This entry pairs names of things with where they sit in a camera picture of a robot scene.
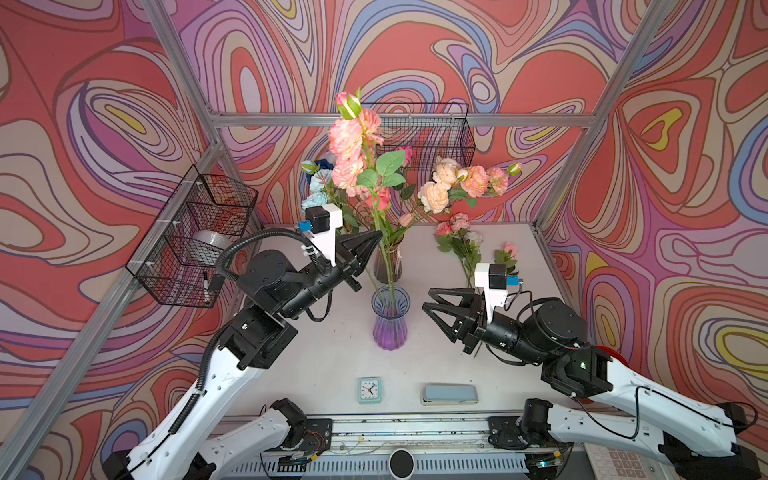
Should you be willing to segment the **pink tulip bud stem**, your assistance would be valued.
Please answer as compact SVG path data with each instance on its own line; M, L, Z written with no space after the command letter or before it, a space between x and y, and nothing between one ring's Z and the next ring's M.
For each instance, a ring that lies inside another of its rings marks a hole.
M393 230L391 239L394 242L398 242L399 240L401 240L404 237L407 230L411 227L414 220L415 220L415 215L412 212L401 215L398 218L397 225L396 225L396 228Z

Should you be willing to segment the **purple glass vase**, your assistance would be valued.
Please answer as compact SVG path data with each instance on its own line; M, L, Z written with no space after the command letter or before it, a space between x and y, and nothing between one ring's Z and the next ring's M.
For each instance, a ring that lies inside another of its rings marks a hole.
M382 286L372 296L371 307L375 315L372 336L376 345L387 351L401 348L408 338L406 315L411 307L408 292L397 285Z

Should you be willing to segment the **light blue carnation stem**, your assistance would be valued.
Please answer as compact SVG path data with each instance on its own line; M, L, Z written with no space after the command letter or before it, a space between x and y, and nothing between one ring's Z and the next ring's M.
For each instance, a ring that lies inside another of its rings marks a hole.
M338 188L332 178L333 170L319 170L315 161L305 160L300 165L308 185L308 194L301 202L302 210L306 211L309 208L326 204L333 204L341 208Z

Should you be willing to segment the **magenta rose stem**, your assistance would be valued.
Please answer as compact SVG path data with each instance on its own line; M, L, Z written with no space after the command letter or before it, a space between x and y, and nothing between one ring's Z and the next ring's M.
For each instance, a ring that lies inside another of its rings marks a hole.
M413 197L416 190L416 174L412 172L414 152L411 146L400 147L399 151L404 155L404 162L398 169L398 173L403 177L404 181L395 186L394 189L398 194L398 198L401 201L406 201Z

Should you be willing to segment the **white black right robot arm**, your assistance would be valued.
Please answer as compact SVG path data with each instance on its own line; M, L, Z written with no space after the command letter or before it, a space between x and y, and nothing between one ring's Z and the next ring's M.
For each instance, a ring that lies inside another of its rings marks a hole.
M633 371L586 339L586 322L556 297L530 301L516 317L490 291L433 288L423 311L471 354L481 344L577 403L526 400L521 416L493 420L489 441L523 450L585 443L618 448L673 467L683 479L759 479L756 454L739 444L749 429L740 402L706 404Z

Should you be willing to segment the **pink grey glass vase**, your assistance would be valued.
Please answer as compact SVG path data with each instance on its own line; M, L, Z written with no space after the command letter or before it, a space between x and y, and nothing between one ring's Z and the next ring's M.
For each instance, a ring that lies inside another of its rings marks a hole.
M395 284L403 274L402 240L396 241L387 250L379 247L376 251L373 275L381 284Z

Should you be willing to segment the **pink peony spray stem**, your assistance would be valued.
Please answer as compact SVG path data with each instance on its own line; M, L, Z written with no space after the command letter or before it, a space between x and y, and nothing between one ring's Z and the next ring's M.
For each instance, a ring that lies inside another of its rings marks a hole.
M340 92L334 97L339 118L330 127L328 138L330 152L336 157L332 173L333 181L349 198L355 198L369 214L375 230L382 232L380 247L387 250L394 241L391 239L396 228L387 219L386 211L369 209L364 200L375 195L381 188L391 188L404 181L398 173L403 165L401 151L377 155L375 147L383 144L379 135L381 120L377 113L364 107L357 93Z

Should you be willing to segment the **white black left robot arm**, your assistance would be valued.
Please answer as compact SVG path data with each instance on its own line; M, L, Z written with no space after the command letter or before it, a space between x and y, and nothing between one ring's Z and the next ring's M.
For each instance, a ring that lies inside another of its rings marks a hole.
M222 479L247 459L267 450L300 446L306 414L287 398L244 426L212 437L213 429L237 397L258 380L296 337L293 320L308 314L335 287L361 288L357 278L382 235L373 230L337 236L335 251L324 254L319 236L272 228L245 237L224 250L215 264L219 275L245 293L247 301L205 347L196 382L166 418L137 446L112 453L102 464L109 479ZM231 258L246 246L270 237L300 243L310 262L297 270L285 255L266 250L246 270L230 270Z

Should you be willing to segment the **blue rose stem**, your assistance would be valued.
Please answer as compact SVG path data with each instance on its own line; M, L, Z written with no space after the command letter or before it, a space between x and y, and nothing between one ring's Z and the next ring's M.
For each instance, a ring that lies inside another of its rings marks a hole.
M333 170L335 165L326 159L319 159L315 161L319 170Z

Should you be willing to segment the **coral pink rose stem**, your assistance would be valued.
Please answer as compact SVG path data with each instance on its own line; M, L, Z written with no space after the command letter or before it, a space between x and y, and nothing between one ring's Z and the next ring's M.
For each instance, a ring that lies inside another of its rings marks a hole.
M375 195L368 195L364 204L367 208L386 211L391 202L391 188L381 188Z

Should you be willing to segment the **cream carnation stem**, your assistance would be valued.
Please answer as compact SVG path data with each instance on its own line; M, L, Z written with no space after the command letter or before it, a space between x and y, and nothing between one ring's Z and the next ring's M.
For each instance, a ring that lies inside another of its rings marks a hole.
M463 168L456 160L438 156L434 162L432 179L423 184L417 192L417 202L413 211L415 220L430 214L443 213L449 207L448 190L456 180L456 174Z

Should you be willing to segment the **pink carnation stem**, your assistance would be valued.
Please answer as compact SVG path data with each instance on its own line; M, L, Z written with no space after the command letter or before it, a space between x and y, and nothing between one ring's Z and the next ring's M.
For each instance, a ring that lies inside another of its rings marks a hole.
M475 208L480 198L502 196L509 188L511 179L521 173L520 163L513 163L506 169L486 169L482 166L461 168L456 174L456 180L449 187L449 202L464 201L470 208Z

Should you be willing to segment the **pink ranunculus spray stem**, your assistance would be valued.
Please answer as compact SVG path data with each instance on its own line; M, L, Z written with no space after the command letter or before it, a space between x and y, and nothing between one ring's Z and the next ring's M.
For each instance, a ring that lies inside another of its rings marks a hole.
M471 229L469 216L457 213L439 223L435 238L441 252L453 253L459 259L467 286L474 287L475 270L482 259L483 238Z

